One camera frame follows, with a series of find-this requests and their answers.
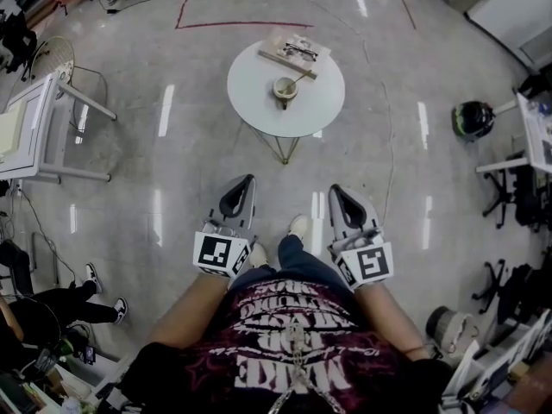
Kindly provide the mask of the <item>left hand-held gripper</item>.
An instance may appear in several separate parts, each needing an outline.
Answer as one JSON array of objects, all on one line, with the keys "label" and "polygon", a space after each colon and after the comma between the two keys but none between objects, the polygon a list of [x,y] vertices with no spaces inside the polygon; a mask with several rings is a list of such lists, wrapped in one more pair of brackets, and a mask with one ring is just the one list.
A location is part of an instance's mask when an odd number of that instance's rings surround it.
[{"label": "left hand-held gripper", "polygon": [[251,230],[256,179],[246,174],[228,181],[217,192],[210,217],[195,233],[193,265],[202,273],[235,279],[253,251]]}]

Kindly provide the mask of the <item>beige flat board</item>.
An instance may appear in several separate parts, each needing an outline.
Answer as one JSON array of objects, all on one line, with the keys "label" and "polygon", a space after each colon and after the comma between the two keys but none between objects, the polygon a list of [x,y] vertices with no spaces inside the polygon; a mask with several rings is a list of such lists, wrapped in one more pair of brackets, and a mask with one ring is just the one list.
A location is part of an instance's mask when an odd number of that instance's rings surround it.
[{"label": "beige flat board", "polygon": [[19,147],[24,116],[21,105],[0,115],[0,164]]}]

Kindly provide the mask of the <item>dark blue trousers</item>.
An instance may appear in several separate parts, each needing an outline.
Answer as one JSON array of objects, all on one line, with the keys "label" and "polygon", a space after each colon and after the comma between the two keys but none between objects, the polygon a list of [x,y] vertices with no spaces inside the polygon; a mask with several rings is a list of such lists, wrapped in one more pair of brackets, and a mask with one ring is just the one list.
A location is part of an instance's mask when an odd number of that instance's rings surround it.
[{"label": "dark blue trousers", "polygon": [[270,267],[269,262],[263,260],[261,255],[258,258],[259,260],[255,260],[254,253],[251,253],[248,258],[251,267],[234,280],[229,288],[231,291],[237,291],[254,283],[267,280],[292,279],[350,292],[345,282],[333,268],[304,250],[303,243],[296,235],[287,235],[279,243],[279,270]]}]

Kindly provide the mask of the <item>short red floor tape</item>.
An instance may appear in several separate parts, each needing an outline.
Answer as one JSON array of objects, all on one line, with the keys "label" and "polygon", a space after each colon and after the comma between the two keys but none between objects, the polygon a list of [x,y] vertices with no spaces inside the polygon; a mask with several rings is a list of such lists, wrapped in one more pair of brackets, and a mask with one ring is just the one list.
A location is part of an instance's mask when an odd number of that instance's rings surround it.
[{"label": "short red floor tape", "polygon": [[411,23],[412,28],[413,28],[414,30],[417,30],[417,25],[416,25],[416,23],[415,23],[415,20],[414,20],[412,14],[411,14],[411,11],[410,11],[410,9],[409,9],[409,7],[408,7],[406,1],[405,1],[405,0],[400,0],[400,2],[402,3],[402,5],[403,5],[403,7],[404,7],[404,9],[405,9],[405,13],[406,13],[406,15],[408,16],[408,19],[409,19],[409,21],[410,21],[410,23]]}]

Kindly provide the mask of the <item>white desk with papers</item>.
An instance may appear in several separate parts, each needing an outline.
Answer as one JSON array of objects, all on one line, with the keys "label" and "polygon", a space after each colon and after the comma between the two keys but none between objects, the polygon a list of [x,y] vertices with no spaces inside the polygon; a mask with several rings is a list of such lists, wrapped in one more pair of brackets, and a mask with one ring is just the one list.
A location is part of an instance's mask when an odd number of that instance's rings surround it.
[{"label": "white desk with papers", "polygon": [[531,166],[552,175],[552,110],[545,116],[545,108],[540,103],[529,101],[519,92],[515,93],[511,101],[493,110],[495,120],[509,110],[518,110],[524,125],[524,155],[477,166],[475,172],[485,174],[518,166]]}]

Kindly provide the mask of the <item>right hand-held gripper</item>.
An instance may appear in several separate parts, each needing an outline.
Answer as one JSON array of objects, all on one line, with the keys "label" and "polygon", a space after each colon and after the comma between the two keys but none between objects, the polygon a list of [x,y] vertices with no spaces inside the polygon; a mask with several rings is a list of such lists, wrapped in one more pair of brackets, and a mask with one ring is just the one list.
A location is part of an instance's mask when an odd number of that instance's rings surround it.
[{"label": "right hand-held gripper", "polygon": [[391,278],[392,244],[384,240],[372,203],[338,184],[329,188],[328,199],[335,237],[329,253],[348,288],[355,290]]}]

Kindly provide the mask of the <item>white framed desk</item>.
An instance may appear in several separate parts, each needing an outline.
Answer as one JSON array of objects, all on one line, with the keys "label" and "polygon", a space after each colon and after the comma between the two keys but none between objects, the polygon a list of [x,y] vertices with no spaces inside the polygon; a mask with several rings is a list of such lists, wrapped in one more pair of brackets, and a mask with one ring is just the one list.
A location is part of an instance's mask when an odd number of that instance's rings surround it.
[{"label": "white framed desk", "polygon": [[81,91],[60,79],[58,72],[49,73],[13,96],[7,110],[23,107],[22,129],[18,149],[0,162],[0,180],[33,179],[60,184],[62,177],[109,182],[111,175],[65,165],[66,138],[72,120],[72,107],[56,97],[65,94],[90,110],[112,121],[117,115]]}]

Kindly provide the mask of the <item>ceramic mug with spoon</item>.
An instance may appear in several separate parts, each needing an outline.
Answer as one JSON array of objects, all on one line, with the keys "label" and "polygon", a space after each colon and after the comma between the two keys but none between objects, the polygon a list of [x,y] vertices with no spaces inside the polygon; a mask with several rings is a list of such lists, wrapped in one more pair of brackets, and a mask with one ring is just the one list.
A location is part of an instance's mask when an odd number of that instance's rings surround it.
[{"label": "ceramic mug with spoon", "polygon": [[289,103],[298,94],[298,83],[292,78],[282,77],[273,82],[273,96],[282,110],[287,110]]}]

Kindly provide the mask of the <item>person's right forearm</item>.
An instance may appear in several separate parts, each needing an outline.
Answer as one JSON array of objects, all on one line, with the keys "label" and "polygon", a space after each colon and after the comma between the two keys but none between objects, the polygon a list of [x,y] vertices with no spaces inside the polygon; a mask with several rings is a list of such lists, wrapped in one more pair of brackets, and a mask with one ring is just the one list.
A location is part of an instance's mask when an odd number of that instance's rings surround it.
[{"label": "person's right forearm", "polygon": [[411,361],[428,360],[423,338],[383,282],[362,285],[354,291],[373,329]]}]

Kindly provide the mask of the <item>white metal rack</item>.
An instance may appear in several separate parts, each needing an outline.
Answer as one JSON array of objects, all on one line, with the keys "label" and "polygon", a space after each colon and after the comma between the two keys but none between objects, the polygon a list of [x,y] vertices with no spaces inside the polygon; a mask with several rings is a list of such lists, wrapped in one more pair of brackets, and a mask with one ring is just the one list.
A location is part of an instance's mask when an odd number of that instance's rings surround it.
[{"label": "white metal rack", "polygon": [[128,399],[122,395],[120,384],[129,369],[131,358],[112,359],[100,354],[92,364],[67,356],[55,369],[61,385],[70,397],[76,398],[90,414],[121,414]]}]

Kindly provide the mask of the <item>round white side table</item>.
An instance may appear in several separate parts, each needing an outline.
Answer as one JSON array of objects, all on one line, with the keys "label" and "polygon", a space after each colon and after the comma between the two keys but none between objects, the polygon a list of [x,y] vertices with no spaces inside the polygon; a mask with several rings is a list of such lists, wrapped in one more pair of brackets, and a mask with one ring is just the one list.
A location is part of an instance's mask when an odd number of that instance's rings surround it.
[{"label": "round white side table", "polygon": [[[245,48],[232,63],[227,93],[237,115],[286,165],[298,141],[328,127],[342,110],[345,82],[332,58],[313,80],[299,79],[291,69],[259,54],[259,41]],[[284,107],[273,92],[278,80],[296,81],[298,94]]]}]

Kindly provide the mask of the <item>black helmet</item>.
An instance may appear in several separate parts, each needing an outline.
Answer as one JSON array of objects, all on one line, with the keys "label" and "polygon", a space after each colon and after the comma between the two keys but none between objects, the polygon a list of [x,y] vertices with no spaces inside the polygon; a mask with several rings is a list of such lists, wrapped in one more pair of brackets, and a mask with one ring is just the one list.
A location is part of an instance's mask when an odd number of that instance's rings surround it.
[{"label": "black helmet", "polygon": [[488,135],[494,125],[495,114],[490,105],[480,101],[461,103],[451,111],[452,129],[464,141],[474,142]]}]

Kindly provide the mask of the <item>angled red floor tape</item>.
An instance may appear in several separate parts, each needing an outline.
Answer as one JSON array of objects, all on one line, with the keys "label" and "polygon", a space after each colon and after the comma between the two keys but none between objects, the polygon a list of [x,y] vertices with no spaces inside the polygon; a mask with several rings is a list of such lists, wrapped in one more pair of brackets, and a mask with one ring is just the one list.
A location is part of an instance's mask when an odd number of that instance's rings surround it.
[{"label": "angled red floor tape", "polygon": [[290,27],[290,28],[313,28],[312,24],[300,22],[282,22],[282,21],[220,21],[220,22],[199,22],[199,23],[183,23],[185,6],[188,0],[182,2],[179,17],[177,19],[175,30],[192,29],[192,28],[211,28],[211,27],[230,27],[230,26],[274,26],[274,27]]}]

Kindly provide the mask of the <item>small golden spoon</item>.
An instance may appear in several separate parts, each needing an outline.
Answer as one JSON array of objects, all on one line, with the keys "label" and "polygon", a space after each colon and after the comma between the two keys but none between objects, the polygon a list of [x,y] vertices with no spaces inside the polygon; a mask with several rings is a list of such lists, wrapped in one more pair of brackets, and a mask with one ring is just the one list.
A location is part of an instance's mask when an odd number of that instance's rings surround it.
[{"label": "small golden spoon", "polygon": [[293,91],[295,91],[295,87],[297,86],[297,82],[300,81],[302,78],[305,78],[307,76],[310,76],[311,75],[311,70],[305,72],[303,75],[301,75],[299,78],[297,78],[296,80],[292,81],[284,90],[283,92],[284,93],[291,93]]}]

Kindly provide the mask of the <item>grey waste bin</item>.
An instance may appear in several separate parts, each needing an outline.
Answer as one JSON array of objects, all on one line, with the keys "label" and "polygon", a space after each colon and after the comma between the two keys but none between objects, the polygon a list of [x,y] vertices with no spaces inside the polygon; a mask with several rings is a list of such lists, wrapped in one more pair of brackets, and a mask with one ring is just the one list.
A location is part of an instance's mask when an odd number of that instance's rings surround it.
[{"label": "grey waste bin", "polygon": [[451,357],[463,356],[480,334],[471,314],[451,310],[446,306],[440,306],[430,314],[425,331],[437,347]]}]

